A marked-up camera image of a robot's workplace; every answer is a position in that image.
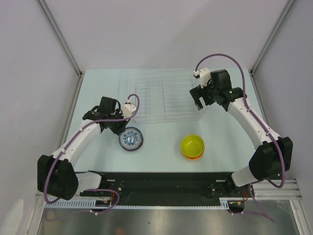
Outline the blue floral white bowl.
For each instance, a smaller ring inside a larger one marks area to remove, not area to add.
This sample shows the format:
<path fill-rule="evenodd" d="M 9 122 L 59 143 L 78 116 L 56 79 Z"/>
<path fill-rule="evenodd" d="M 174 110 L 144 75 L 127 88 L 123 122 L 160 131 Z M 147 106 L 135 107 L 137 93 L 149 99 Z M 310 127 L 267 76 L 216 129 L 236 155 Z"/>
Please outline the blue floral white bowl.
<path fill-rule="evenodd" d="M 127 127 L 118 137 L 122 149 L 133 152 L 140 149 L 144 143 L 141 131 L 135 127 Z"/>

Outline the clear plastic dish rack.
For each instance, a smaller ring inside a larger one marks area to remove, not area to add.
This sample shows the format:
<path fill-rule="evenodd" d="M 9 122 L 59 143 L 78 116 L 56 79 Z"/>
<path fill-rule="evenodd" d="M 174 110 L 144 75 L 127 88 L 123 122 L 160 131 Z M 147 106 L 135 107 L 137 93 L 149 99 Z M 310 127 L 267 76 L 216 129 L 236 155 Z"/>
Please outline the clear plastic dish rack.
<path fill-rule="evenodd" d="M 207 107 L 199 110 L 189 91 L 200 82 L 191 69 L 131 70 L 123 72 L 125 96 L 140 99 L 137 123 L 200 119 Z"/>

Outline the yellow-green plastic bowl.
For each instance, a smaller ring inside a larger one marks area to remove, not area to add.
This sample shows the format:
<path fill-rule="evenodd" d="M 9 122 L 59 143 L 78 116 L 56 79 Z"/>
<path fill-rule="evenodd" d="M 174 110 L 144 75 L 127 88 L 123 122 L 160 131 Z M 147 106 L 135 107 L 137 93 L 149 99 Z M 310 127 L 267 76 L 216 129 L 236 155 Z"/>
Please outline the yellow-green plastic bowl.
<path fill-rule="evenodd" d="M 182 154 L 189 157 L 196 157 L 205 150 L 203 139 L 198 135 L 188 135 L 180 143 Z"/>

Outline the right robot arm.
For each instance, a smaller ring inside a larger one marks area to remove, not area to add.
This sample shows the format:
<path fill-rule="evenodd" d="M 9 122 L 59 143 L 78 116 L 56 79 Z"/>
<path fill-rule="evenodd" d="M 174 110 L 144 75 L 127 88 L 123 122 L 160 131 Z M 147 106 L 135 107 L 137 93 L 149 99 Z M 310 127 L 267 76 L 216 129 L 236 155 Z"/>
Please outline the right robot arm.
<path fill-rule="evenodd" d="M 225 184 L 226 192 L 238 196 L 243 186 L 269 180 L 275 175 L 281 176 L 281 183 L 276 185 L 281 188 L 291 164 L 292 140 L 281 137 L 254 112 L 244 90 L 232 87 L 227 70 L 203 68 L 195 71 L 194 77 L 200 84 L 189 92 L 197 108 L 201 110 L 204 105 L 213 103 L 222 106 L 239 122 L 255 148 L 248 165 L 232 173 L 231 181 Z"/>

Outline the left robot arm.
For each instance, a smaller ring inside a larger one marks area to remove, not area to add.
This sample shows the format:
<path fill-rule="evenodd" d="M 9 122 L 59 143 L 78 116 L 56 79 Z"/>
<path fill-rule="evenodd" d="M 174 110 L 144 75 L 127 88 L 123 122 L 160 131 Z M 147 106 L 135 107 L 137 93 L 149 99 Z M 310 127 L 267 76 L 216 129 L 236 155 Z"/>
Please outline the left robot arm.
<path fill-rule="evenodd" d="M 70 200 L 76 193 L 92 190 L 96 195 L 104 195 L 108 183 L 101 174 L 74 170 L 78 159 L 91 142 L 105 129 L 114 134 L 124 132 L 137 108 L 128 99 L 124 104 L 118 100 L 102 97 L 100 104 L 87 111 L 74 135 L 50 155 L 42 155 L 37 162 L 37 187 L 47 203 L 48 196 L 56 200 Z"/>

